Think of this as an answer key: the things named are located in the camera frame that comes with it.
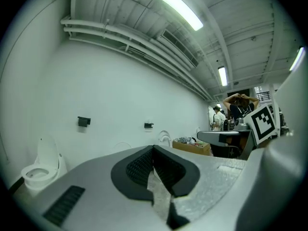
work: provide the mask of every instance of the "woman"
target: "woman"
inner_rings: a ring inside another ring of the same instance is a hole
[[[233,99],[235,99],[235,105],[230,103]],[[226,98],[223,104],[231,111],[234,121],[236,121],[237,118],[244,118],[247,114],[253,112],[259,104],[259,100],[258,98],[247,97],[245,94],[240,95],[237,93]]]

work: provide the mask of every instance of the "white wall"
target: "white wall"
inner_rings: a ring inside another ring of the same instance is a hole
[[[172,139],[208,129],[208,106],[182,85],[120,53],[68,41],[40,80],[31,140],[50,133],[69,169],[131,147],[157,144],[162,130]],[[80,129],[77,116],[91,118]],[[152,132],[144,122],[151,118]]]
[[[29,146],[34,92],[46,63],[65,38],[60,19],[69,14],[69,2],[29,0],[1,45],[0,157],[8,187],[36,156],[36,148]]]

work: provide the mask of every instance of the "cardboard box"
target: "cardboard box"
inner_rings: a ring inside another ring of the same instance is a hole
[[[181,151],[200,154],[200,155],[206,155],[206,156],[211,155],[211,145],[209,143],[204,143],[203,147],[197,147],[197,146],[193,146],[190,144],[183,144],[183,143],[173,141],[172,148],[175,148]]]

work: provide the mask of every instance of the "white toilet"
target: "white toilet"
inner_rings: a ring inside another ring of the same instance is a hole
[[[54,139],[44,135],[38,140],[38,156],[34,164],[25,167],[21,175],[29,193],[35,196],[66,172],[64,158]]]

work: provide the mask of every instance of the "person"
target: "person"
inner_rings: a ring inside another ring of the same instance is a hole
[[[220,112],[220,108],[218,106],[215,106],[213,108],[213,110],[215,111],[216,115],[214,115],[214,129],[213,131],[221,131],[222,130],[222,124],[223,121],[226,119],[225,115]]]
[[[239,93],[237,93],[226,98],[223,101],[223,104],[228,110],[231,111],[234,117],[234,121],[236,121],[237,118],[244,118],[247,114],[253,112],[259,104],[259,99],[248,97],[245,94],[240,95]]]

